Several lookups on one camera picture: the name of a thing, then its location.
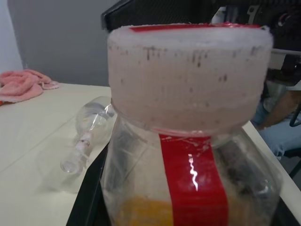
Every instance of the table surface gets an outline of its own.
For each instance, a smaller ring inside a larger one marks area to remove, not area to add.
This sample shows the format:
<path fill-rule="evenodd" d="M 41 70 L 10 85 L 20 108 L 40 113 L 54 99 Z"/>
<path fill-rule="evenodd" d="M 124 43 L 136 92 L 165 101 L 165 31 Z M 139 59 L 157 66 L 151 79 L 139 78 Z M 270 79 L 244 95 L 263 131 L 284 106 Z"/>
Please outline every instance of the table surface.
<path fill-rule="evenodd" d="M 77 111 L 98 96 L 110 96 L 110 88 L 62 84 L 41 96 L 0 107 L 0 224 L 5 226 L 63 226 L 76 194 L 49 190 L 37 170 L 41 150 L 66 136 Z M 280 194 L 301 223 L 301 192 L 269 150 L 251 123 L 244 130 L 280 170 L 284 184 Z"/>

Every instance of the yellow substance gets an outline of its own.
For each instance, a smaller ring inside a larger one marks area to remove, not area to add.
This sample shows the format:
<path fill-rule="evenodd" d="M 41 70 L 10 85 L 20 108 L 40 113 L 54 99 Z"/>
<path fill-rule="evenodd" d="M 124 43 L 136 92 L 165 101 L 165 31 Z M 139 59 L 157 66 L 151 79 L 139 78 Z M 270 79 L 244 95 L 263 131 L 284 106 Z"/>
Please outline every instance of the yellow substance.
<path fill-rule="evenodd" d="M 134 197 L 125 201 L 116 217 L 117 226 L 173 226 L 171 203 Z"/>

